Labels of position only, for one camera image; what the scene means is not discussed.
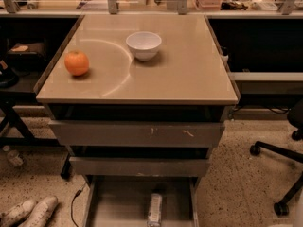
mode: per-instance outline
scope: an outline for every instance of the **drawer front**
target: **drawer front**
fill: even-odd
[[[224,130],[223,123],[51,120],[49,126],[65,146],[213,147]]]
[[[71,157],[70,162],[82,175],[203,177],[209,168],[206,159]]]

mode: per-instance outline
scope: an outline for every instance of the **caster wheel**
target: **caster wheel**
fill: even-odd
[[[288,206],[284,202],[276,202],[274,204],[274,210],[278,216],[287,216],[289,214]]]
[[[261,153],[261,148],[259,146],[253,145],[250,147],[250,153],[252,155],[259,155]]]
[[[299,131],[294,131],[292,134],[292,139],[295,141],[299,141],[302,139],[302,135],[299,133]]]

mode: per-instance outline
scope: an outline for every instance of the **speckled floor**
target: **speckled floor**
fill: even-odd
[[[24,121],[36,136],[53,137],[43,113],[36,118],[25,113]],[[257,140],[302,151],[302,141],[291,140],[293,127],[285,116],[274,113],[235,114],[234,121],[225,122],[220,144],[213,150],[211,167],[198,190],[198,217],[203,227],[262,227],[270,224],[292,223],[298,195],[290,202],[290,215],[279,218],[273,203],[279,201],[299,178],[302,166],[271,152],[251,156],[250,146]],[[4,134],[18,135],[14,129]],[[66,157],[64,148],[19,147],[26,160],[16,169],[8,165],[0,153],[0,212],[29,198],[37,201],[55,195],[59,206],[47,226],[75,226],[71,220],[71,201],[84,186],[74,202],[75,221],[81,226],[89,187],[82,176],[71,172],[67,181],[60,177]]]

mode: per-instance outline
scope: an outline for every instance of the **drawer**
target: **drawer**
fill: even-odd
[[[65,146],[214,147],[223,123],[51,120]]]
[[[152,192],[163,198],[161,226],[199,226],[190,178],[146,177],[95,177],[83,226],[147,226]]]
[[[71,157],[77,174],[108,176],[204,177],[207,159],[151,159]]]

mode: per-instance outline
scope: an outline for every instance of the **white bowl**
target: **white bowl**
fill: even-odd
[[[126,44],[132,54],[141,61],[148,61],[159,51],[162,39],[159,35],[141,31],[131,34],[126,39]]]

